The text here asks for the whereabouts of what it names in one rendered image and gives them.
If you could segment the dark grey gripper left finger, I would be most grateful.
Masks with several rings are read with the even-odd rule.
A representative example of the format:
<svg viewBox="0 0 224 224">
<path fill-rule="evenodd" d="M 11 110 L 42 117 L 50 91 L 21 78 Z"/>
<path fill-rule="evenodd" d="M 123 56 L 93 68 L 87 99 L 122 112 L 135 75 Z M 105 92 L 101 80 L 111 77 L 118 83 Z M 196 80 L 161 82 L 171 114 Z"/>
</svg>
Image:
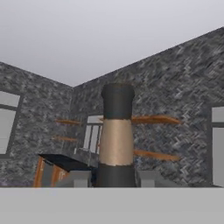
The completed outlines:
<svg viewBox="0 0 224 224">
<path fill-rule="evenodd" d="M 66 177 L 58 181 L 55 187 L 94 187 L 96 170 L 71 171 Z"/>
</svg>

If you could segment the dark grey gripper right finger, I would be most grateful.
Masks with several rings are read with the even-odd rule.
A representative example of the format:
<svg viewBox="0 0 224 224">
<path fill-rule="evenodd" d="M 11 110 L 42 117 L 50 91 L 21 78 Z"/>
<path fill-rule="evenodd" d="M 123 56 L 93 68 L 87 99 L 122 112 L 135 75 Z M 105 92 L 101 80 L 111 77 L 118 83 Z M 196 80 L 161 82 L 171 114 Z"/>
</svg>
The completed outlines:
<svg viewBox="0 0 224 224">
<path fill-rule="evenodd" d="M 178 185 L 165 179 L 157 171 L 137 171 L 136 185 L 138 187 L 178 187 Z"/>
</svg>

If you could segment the black and tan liquor bottle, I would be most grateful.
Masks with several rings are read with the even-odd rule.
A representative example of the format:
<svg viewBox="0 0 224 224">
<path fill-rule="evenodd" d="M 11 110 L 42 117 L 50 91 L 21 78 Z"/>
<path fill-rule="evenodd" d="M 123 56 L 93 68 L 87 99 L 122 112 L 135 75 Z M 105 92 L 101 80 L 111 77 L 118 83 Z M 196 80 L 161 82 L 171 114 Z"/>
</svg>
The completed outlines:
<svg viewBox="0 0 224 224">
<path fill-rule="evenodd" d="M 135 187 L 131 127 L 134 88 L 111 83 L 103 87 L 103 125 L 100 139 L 97 187 Z"/>
</svg>

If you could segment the grey framed window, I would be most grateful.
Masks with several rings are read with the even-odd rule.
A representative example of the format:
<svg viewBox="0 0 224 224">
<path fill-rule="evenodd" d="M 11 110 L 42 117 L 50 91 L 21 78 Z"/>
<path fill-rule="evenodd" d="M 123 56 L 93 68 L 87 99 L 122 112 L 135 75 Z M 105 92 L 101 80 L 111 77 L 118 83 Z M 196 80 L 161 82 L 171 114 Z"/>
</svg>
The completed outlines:
<svg viewBox="0 0 224 224">
<path fill-rule="evenodd" d="M 99 153 L 102 119 L 102 115 L 91 115 L 87 118 L 83 148 L 96 154 Z"/>
<path fill-rule="evenodd" d="M 5 155 L 9 148 L 19 100 L 18 94 L 0 91 L 0 155 Z"/>
<path fill-rule="evenodd" d="M 212 108 L 213 183 L 224 187 L 224 107 Z"/>
</svg>

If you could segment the orange wooden wall shelf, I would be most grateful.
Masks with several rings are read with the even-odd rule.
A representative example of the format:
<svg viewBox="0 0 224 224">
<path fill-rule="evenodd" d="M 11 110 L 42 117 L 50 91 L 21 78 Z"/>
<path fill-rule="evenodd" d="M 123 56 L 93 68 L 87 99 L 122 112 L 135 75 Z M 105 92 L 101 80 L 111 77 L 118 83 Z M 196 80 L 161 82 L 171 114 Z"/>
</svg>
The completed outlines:
<svg viewBox="0 0 224 224">
<path fill-rule="evenodd" d="M 134 155 L 141 156 L 141 157 L 147 157 L 147 158 L 156 158 L 160 160 L 171 160 L 171 161 L 178 161 L 178 156 L 163 154 L 163 153 L 156 153 L 151 152 L 147 150 L 134 150 Z"/>
<path fill-rule="evenodd" d="M 132 116 L 130 121 L 134 124 L 138 123 L 168 123 L 168 124 L 181 124 L 181 121 L 177 118 L 168 115 L 141 115 Z"/>
<path fill-rule="evenodd" d="M 74 121 L 74 120 L 67 120 L 67 119 L 55 119 L 55 122 L 69 124 L 69 125 L 80 125 L 81 124 L 81 122 Z"/>
<path fill-rule="evenodd" d="M 53 140 L 61 140 L 61 141 L 67 141 L 67 142 L 77 142 L 78 140 L 75 138 L 67 137 L 67 136 L 53 136 Z"/>
</svg>

